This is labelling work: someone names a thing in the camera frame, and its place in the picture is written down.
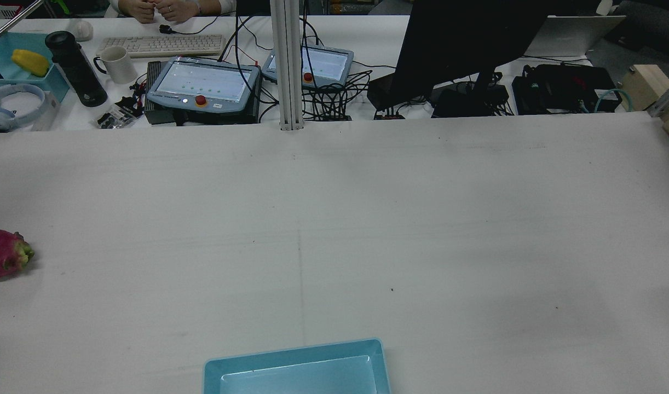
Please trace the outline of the person left hand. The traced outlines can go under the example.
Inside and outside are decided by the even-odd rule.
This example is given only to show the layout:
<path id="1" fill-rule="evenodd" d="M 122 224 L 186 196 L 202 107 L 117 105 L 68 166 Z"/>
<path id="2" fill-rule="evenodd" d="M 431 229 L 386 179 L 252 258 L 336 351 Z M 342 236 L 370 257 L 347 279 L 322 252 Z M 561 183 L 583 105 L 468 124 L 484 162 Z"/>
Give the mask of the person left hand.
<path id="1" fill-rule="evenodd" d="M 151 1 L 159 14 L 169 22 L 185 22 L 201 15 L 199 3 L 195 1 Z"/>

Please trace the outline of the person right hand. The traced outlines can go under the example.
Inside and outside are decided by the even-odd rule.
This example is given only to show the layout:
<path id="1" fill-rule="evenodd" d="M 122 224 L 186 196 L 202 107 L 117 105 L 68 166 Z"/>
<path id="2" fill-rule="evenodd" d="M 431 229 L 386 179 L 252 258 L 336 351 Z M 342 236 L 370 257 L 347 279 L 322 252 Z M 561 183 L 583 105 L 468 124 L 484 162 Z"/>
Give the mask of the person right hand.
<path id="1" fill-rule="evenodd" d="M 117 8 L 120 14 L 134 18 L 141 24 L 154 22 L 158 1 L 119 0 Z"/>

